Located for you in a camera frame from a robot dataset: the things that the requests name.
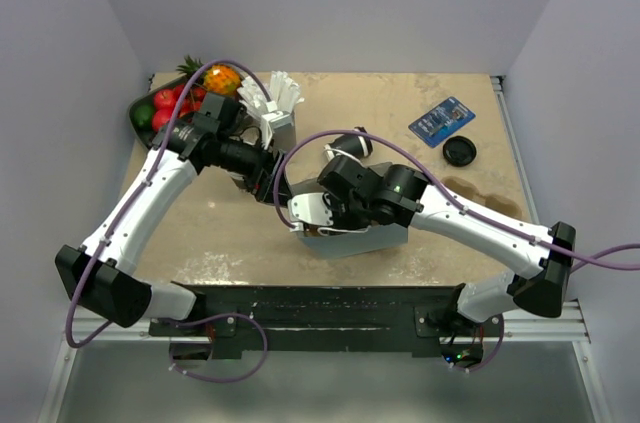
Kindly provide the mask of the light blue paper bag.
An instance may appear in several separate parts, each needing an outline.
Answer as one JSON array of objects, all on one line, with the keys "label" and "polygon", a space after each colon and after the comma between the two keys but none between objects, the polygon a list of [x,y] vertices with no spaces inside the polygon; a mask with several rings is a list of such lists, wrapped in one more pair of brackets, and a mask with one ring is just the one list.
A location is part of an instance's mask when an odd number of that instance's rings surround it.
[{"label": "light blue paper bag", "polygon": [[397,224],[372,226],[347,233],[328,231],[324,235],[315,230],[295,231],[297,239],[311,252],[324,259],[337,259],[368,252],[396,248],[408,242],[409,231]]}]

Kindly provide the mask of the white paper coffee cup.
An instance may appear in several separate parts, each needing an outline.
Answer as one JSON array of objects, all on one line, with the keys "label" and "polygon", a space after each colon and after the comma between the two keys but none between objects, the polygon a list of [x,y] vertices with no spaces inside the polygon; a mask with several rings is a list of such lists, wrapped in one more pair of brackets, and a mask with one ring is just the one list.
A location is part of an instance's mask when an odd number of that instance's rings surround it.
[{"label": "white paper coffee cup", "polygon": [[368,158],[373,153],[373,143],[365,137],[366,129],[356,126],[353,130],[359,132],[359,135],[344,134],[324,145],[324,155],[328,161],[342,153],[348,153],[358,160]]}]

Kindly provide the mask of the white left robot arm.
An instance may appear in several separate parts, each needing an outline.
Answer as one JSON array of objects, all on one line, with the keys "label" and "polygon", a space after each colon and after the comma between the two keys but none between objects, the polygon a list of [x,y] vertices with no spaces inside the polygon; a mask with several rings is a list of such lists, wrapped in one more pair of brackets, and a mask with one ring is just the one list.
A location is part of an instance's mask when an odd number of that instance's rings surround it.
[{"label": "white left robot arm", "polygon": [[73,308],[82,307],[127,328],[143,318],[171,319],[185,335],[200,333],[207,311],[194,291],[176,283],[136,278],[139,258],[166,212],[206,167],[240,178],[259,202],[283,203],[272,179],[283,153],[275,148],[274,116],[260,119],[260,138],[243,141],[238,131],[244,106],[209,96],[189,117],[165,124],[154,137],[142,169],[106,220],[78,247],[63,246],[55,266]]}]

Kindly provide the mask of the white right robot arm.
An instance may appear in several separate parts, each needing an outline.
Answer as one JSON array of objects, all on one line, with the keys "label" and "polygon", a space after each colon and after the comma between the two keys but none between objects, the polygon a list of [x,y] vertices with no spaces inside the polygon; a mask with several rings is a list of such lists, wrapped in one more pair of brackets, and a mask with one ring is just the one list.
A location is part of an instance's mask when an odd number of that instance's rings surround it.
[{"label": "white right robot arm", "polygon": [[459,336],[487,319],[522,309],[544,318],[561,315],[573,259],[576,230],[558,222],[551,227],[500,214],[401,164],[384,173],[339,156],[317,178],[341,229],[397,224],[435,233],[479,251],[506,266],[480,283],[454,290],[443,320]]}]

